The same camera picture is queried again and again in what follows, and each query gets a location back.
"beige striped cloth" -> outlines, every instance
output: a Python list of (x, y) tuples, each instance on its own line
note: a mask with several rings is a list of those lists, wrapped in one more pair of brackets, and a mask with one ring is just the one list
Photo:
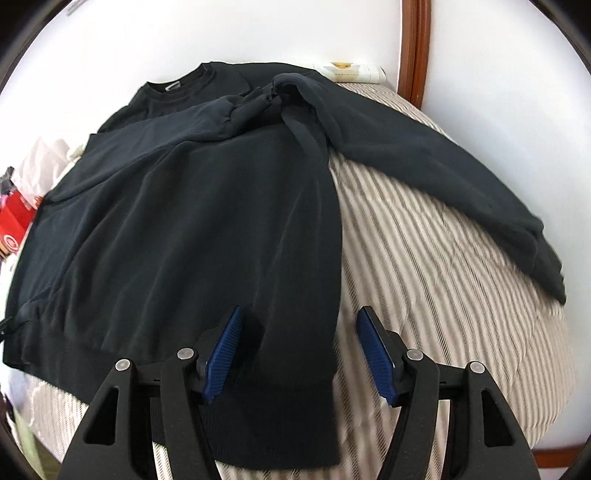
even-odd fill
[[(391, 90), (343, 87), (441, 129)], [(342, 295), (334, 380), (339, 466), (316, 471), (252, 472), (218, 463), (225, 480), (374, 480), (397, 410), (373, 385), (355, 332), (359, 308), (371, 305), (387, 329), (434, 361), (483, 362), (533, 445), (556, 419), (575, 385), (562, 307), (522, 274), (474, 222), (432, 197), (355, 164), (330, 159), (343, 226)], [(19, 406), (33, 433), (62, 460), (86, 406), (26, 376)], [(439, 478), (448, 402), (440, 402), (427, 478)], [(172, 475), (165, 448), (154, 445), (158, 478)]]

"white plastic bag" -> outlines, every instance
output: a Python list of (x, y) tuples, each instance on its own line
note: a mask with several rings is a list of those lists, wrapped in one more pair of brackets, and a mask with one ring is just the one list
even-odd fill
[(14, 165), (12, 182), (31, 205), (37, 207), (70, 163), (68, 150), (62, 139), (47, 145), (39, 137), (23, 161)]

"sweatshirt sleeve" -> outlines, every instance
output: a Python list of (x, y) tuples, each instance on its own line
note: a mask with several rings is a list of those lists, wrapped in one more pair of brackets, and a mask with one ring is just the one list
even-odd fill
[(316, 72), (280, 74), (274, 89), (311, 105), (335, 149), (454, 207), (479, 223), (517, 267), (560, 303), (561, 262), (544, 225), (488, 168), (430, 127)]

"wall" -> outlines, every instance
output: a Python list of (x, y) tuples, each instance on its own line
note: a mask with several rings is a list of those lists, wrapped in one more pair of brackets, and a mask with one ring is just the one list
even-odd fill
[(433, 0), (423, 111), (540, 216), (563, 260), (579, 386), (540, 447), (591, 432), (591, 76), (528, 0)]
[(380, 65), (393, 85), (400, 0), (89, 0), (42, 30), (0, 94), (0, 170), (35, 139), (78, 144), (146, 81), (221, 60)]

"silver rivet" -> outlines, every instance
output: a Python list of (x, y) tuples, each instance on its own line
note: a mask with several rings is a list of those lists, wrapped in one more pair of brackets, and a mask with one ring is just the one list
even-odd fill
[(130, 365), (131, 362), (129, 360), (127, 360), (126, 358), (122, 358), (115, 364), (115, 370), (122, 372), (123, 370), (127, 370)]
[(195, 352), (193, 352), (192, 348), (185, 347), (185, 348), (181, 348), (177, 352), (177, 357), (179, 357), (181, 360), (189, 360), (194, 354), (195, 354)]
[(414, 360), (414, 361), (418, 362), (419, 360), (423, 359), (423, 352), (420, 350), (417, 350), (416, 348), (411, 348), (407, 352), (407, 357), (409, 360)]
[(472, 370), (476, 374), (483, 374), (484, 370), (486, 369), (484, 368), (484, 365), (482, 365), (480, 362), (472, 362), (470, 364), (470, 370)]

